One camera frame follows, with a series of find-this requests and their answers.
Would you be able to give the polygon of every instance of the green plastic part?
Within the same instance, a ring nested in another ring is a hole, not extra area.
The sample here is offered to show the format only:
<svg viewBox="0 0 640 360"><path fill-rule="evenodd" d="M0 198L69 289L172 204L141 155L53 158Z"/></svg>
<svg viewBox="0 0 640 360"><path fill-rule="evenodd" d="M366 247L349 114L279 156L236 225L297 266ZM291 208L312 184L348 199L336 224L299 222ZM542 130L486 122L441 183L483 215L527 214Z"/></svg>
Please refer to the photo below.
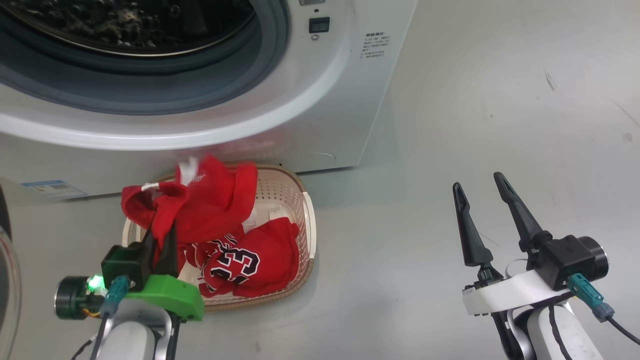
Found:
<svg viewBox="0 0 640 360"><path fill-rule="evenodd" d="M144 300L174 312L183 320L202 320L204 317L204 300L200 290L170 275L151 275L144 290L130 292L125 298Z"/></svg>

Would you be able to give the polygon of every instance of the perforated basket wall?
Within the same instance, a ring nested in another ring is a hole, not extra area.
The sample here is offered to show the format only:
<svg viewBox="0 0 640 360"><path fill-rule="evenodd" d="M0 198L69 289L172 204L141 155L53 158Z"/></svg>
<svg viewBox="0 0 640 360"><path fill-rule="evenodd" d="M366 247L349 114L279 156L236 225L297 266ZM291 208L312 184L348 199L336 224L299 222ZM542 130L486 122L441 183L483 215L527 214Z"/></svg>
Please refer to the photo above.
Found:
<svg viewBox="0 0 640 360"><path fill-rule="evenodd" d="M298 291L307 281L314 267L316 251L316 225L313 205L302 181L296 174L278 166L258 165L258 184L255 196L257 226L269 221L269 210L280 206L283 216L289 217L300 228L296 239L300 252L298 273L283 290L269 295L244 298L230 295L204 298L206 311L237 309L270 302L287 297ZM175 175L166 176L158 181L173 181ZM144 230L127 219L123 231L123 244L140 241Z"/></svg>

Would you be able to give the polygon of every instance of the teal connector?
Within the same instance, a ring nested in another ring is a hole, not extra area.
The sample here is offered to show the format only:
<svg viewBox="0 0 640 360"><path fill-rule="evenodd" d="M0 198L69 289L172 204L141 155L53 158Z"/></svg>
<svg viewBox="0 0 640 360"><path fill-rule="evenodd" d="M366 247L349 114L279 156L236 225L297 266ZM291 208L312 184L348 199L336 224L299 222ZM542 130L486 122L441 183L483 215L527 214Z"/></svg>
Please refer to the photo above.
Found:
<svg viewBox="0 0 640 360"><path fill-rule="evenodd" d="M607 321L607 316L614 314L613 308L604 302L604 296L582 274L569 276L566 286L578 299L589 306L600 322Z"/></svg>

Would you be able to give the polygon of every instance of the blue and white sticker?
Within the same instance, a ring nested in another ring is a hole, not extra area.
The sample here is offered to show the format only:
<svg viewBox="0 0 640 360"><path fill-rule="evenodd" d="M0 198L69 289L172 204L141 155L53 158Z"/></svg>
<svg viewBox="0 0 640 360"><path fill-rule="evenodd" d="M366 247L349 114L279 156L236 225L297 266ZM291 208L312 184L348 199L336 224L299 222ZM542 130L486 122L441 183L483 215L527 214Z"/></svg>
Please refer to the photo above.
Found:
<svg viewBox="0 0 640 360"><path fill-rule="evenodd" d="M74 197L83 197L88 195L62 180L22 183L22 186L34 189L35 191L52 199L73 199Z"/></svg>

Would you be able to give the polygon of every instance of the floor scratch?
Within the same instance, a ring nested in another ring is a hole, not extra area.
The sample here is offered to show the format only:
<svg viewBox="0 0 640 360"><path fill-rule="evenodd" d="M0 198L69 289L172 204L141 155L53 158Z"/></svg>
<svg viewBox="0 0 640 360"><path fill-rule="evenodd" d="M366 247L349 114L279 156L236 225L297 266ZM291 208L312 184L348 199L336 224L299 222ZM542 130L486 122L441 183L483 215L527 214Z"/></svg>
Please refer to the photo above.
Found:
<svg viewBox="0 0 640 360"><path fill-rule="evenodd" d="M497 242L491 240L491 238L489 238L487 235L485 235L483 233L480 233L479 231L478 231L478 234L480 234L480 236L482 236L483 238L489 240L490 242L494 243L496 246L500 247L500 244L498 244Z"/></svg>
<svg viewBox="0 0 640 360"><path fill-rule="evenodd" d="M618 104L618 102L614 99L611 99L611 102L613 102L618 107L618 109L620 109L620 111L625 113L625 115L629 118L629 120L631 120L631 122L633 122L638 128L640 128L640 124L638 123L638 121L636 121L636 119L631 116L631 114L627 110L625 110L622 105Z"/></svg>
<svg viewBox="0 0 640 360"><path fill-rule="evenodd" d="M549 84L549 87L551 88L551 90L555 91L556 87L554 86L554 80L551 78L551 75L549 75L549 73L546 71L545 71L545 78L547 79L547 84Z"/></svg>

